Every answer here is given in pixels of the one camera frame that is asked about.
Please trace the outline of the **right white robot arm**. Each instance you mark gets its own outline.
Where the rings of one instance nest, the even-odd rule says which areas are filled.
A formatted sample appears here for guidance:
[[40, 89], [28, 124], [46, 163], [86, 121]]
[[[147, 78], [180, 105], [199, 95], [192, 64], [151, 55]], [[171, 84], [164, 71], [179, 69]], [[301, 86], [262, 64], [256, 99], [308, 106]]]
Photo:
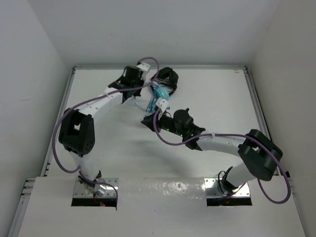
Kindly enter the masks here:
[[195, 125], [188, 111], [177, 110], [171, 117], [167, 112], [151, 114], [141, 123], [156, 134], [165, 130], [182, 137], [182, 144], [191, 150], [217, 151], [241, 158], [242, 163], [228, 168], [218, 181], [218, 190], [224, 195], [253, 179], [271, 181], [283, 153], [261, 131], [251, 129], [245, 136], [211, 134]]

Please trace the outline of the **teal cat-ear headphones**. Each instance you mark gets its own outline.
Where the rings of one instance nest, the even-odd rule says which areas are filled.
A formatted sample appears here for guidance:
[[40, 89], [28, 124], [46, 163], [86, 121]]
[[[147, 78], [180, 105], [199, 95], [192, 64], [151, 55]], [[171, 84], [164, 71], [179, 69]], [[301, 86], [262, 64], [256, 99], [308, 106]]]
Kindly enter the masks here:
[[155, 106], [156, 106], [156, 101], [159, 98], [163, 98], [166, 100], [169, 100], [169, 93], [167, 92], [166, 89], [164, 89], [162, 86], [158, 85], [158, 84], [154, 84], [150, 86], [151, 89], [153, 89], [152, 91], [152, 97], [149, 100], [147, 106], [145, 106], [144, 104], [139, 103], [139, 101], [136, 99], [136, 97], [133, 97], [133, 101], [134, 104], [141, 109], [142, 111], [151, 114], [155, 111]]

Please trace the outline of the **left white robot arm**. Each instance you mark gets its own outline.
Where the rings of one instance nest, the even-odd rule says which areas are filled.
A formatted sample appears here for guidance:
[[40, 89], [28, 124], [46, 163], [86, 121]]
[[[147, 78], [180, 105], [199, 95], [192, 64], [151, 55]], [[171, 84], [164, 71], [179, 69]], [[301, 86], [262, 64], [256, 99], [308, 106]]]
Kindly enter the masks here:
[[90, 154], [95, 145], [97, 121], [128, 98], [139, 96], [149, 70], [150, 65], [147, 63], [126, 66], [119, 79], [110, 83], [96, 100], [89, 100], [78, 108], [65, 111], [58, 141], [72, 156], [83, 179], [94, 182], [101, 176]]

